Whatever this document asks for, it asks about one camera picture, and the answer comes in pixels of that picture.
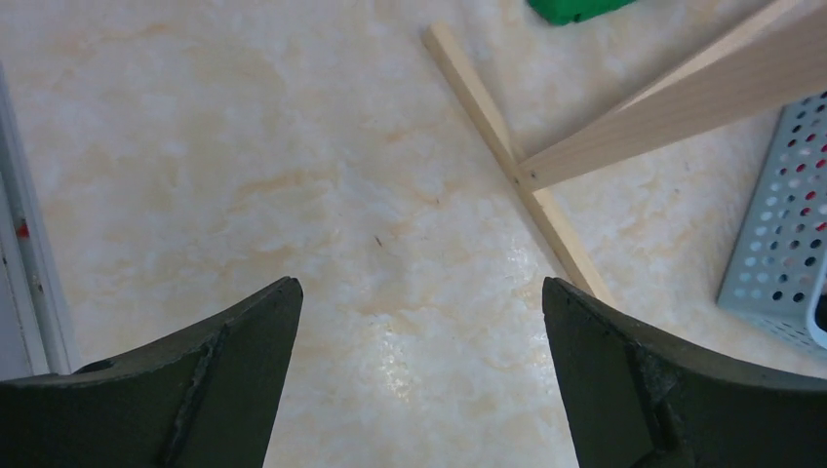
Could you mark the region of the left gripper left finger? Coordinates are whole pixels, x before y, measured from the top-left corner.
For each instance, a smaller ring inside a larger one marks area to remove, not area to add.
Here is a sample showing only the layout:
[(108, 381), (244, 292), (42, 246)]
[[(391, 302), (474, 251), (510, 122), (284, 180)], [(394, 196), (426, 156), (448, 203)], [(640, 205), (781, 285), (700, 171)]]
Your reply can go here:
[(71, 374), (1, 385), (5, 467), (259, 467), (303, 302), (282, 278)]

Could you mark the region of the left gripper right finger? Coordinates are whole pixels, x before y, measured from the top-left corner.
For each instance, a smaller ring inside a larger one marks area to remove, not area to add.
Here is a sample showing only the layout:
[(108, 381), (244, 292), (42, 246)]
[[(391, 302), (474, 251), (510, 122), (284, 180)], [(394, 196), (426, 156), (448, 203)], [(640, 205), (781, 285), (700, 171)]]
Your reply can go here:
[(822, 467), (823, 379), (740, 361), (546, 278), (542, 312), (582, 467)]

